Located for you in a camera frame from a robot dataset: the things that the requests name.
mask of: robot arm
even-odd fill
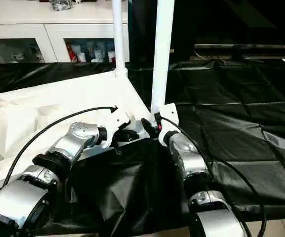
[[[112,113],[105,127],[73,123],[66,135],[45,154],[37,155],[33,165],[0,190],[0,237],[33,235],[83,150],[101,143],[110,146],[114,133],[129,123],[121,110]]]
[[[160,115],[178,124],[174,104],[163,106]],[[240,222],[222,195],[222,189],[213,181],[197,148],[168,121],[162,119],[161,126],[159,142],[169,148],[188,200],[191,236],[244,237]]]

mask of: white bracket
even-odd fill
[[[160,115],[161,115],[161,117],[164,117],[166,119],[171,120],[172,122],[176,123],[177,125],[179,123],[178,114],[177,114],[175,104],[168,104],[168,105],[164,105],[164,106],[160,107]],[[161,120],[161,126],[162,126],[162,128],[161,128],[161,132],[159,134],[158,140],[162,146],[167,147],[167,145],[164,142],[164,136],[170,131],[180,132],[180,130],[177,127],[175,127],[173,124],[171,124],[170,122],[168,122],[164,119]]]
[[[107,131],[107,140],[102,142],[102,148],[110,147],[114,133],[118,131],[119,127],[123,124],[129,123],[130,119],[124,110],[117,109],[114,111],[104,122],[103,127]]]

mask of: glass cabinet door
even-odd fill
[[[0,63],[44,63],[35,39],[0,39]]]
[[[0,63],[57,62],[43,24],[0,25]]]
[[[46,24],[58,62],[115,62],[113,24]],[[122,25],[124,59],[129,62],[128,24]]]
[[[71,62],[114,62],[114,39],[64,39]]]

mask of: wrinkled black fabric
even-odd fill
[[[0,92],[104,72],[112,66],[0,65]],[[131,83],[149,106],[152,67],[127,68]],[[180,125],[197,140],[215,177],[246,220],[260,220],[255,197],[214,157],[229,161],[247,177],[261,194],[270,219],[285,218],[283,61],[170,65],[166,102],[177,104]],[[40,234],[137,236],[182,227],[187,211],[179,190],[166,152],[158,141],[144,139],[122,147],[121,157],[110,151],[78,162]]]

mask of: white countertop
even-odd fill
[[[128,23],[128,1],[122,2],[122,22]],[[75,4],[66,11],[54,11],[49,2],[0,0],[0,24],[112,24],[112,1]]]

